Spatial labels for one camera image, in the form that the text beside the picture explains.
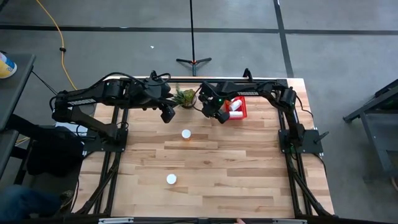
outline gray table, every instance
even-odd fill
[[[9,78],[0,79],[0,132],[6,128],[7,121],[14,112],[36,58],[32,54],[6,54],[6,56],[17,64],[17,72]]]
[[[398,152],[398,80],[376,92],[372,100],[343,119],[350,123],[356,118],[361,118],[381,164],[380,170],[372,170],[364,176],[365,182],[398,177],[398,167],[392,157]]]
[[[4,129],[25,88],[35,60],[35,55],[32,54],[6,55],[17,64],[17,72],[9,78],[0,79],[0,178],[18,138],[17,131]]]

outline table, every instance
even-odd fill
[[[304,80],[287,80],[309,110]],[[170,86],[175,92],[175,83]],[[196,90],[199,83],[180,86],[182,90]],[[175,109],[176,115],[169,124],[162,122],[159,110],[130,110],[129,136],[111,215],[293,218],[285,157],[280,153],[277,137],[277,110],[260,97],[246,97],[246,104],[246,119],[225,124],[183,108]],[[299,105],[297,113],[307,129],[313,127],[311,116]],[[112,114],[113,107],[97,105],[96,119],[110,123]],[[182,140],[183,129],[192,131],[189,142]],[[103,152],[94,152],[83,161],[74,211],[97,188],[103,157]],[[333,213],[322,163],[311,154],[302,157],[308,187]],[[175,185],[166,183],[166,176],[171,173],[177,176]],[[103,205],[107,189],[104,192]],[[302,193],[297,192],[303,211]]]
[[[371,147],[376,151],[381,169],[372,170],[363,177],[365,182],[398,177],[398,168],[392,154],[398,144],[398,79],[375,92],[373,98],[362,107],[345,116],[346,123],[361,118]]]
[[[0,131],[4,130],[14,112],[36,58],[31,54],[6,54],[6,56],[15,62],[18,68],[11,77],[0,80]]]
[[[0,80],[0,178],[7,166],[8,159],[12,156],[19,134],[15,130],[4,131],[4,128],[25,88],[36,58],[32,54],[7,54],[7,57],[13,60],[18,68],[11,77]]]

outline person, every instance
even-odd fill
[[[0,193],[0,222],[19,221],[33,213],[52,216],[72,202],[73,194],[73,190],[54,195],[21,185],[8,186]]]

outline concrete floor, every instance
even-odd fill
[[[189,27],[184,0],[42,0],[60,25]],[[286,29],[397,30],[395,0],[280,0]],[[196,27],[277,29],[273,0],[193,0]],[[35,1],[13,0],[0,23],[47,24]],[[78,88],[103,75],[151,70],[189,75],[175,58],[191,58],[186,32],[63,32],[65,63]],[[255,77],[287,77],[279,34],[197,33],[197,58],[213,61],[200,76],[239,77],[248,67]],[[330,134],[323,140],[335,213],[345,218],[398,222],[398,192],[389,180],[365,184],[378,169],[359,121],[343,122],[371,95],[397,78],[396,35],[287,35],[294,77],[304,78],[315,125]],[[37,55],[34,70],[56,90],[71,90],[60,65],[57,32],[0,30],[2,50]],[[53,124],[51,92],[31,76],[16,113],[37,124]],[[1,185],[7,184],[7,177]]]

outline jeans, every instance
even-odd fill
[[[0,193],[0,222],[25,219],[31,213],[51,216],[59,210],[61,203],[58,195],[12,185]]]

